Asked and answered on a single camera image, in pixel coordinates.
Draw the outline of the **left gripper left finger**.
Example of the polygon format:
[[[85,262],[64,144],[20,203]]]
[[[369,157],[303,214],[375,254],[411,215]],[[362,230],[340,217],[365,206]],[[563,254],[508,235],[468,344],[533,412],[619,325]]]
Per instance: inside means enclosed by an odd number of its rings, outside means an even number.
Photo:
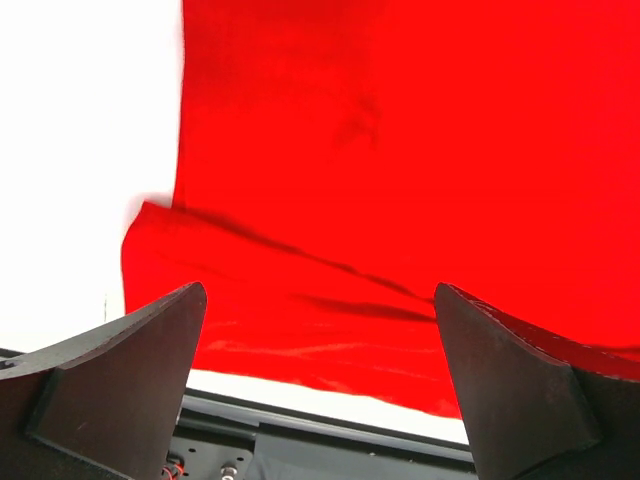
[[[4,479],[158,479],[206,311],[199,283],[1,361]]]

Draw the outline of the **red t shirt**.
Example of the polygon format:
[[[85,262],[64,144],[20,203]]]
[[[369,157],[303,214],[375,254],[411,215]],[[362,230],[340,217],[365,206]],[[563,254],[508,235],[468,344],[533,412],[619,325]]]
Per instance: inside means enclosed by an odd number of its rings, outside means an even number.
[[[457,417],[433,299],[639,355],[635,1],[187,1],[176,183],[125,307],[194,367]]]

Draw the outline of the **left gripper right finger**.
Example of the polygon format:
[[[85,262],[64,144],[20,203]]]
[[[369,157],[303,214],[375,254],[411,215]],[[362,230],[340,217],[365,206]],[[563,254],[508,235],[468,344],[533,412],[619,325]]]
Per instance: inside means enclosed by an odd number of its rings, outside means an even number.
[[[479,478],[638,478],[638,362],[450,284],[435,311]]]

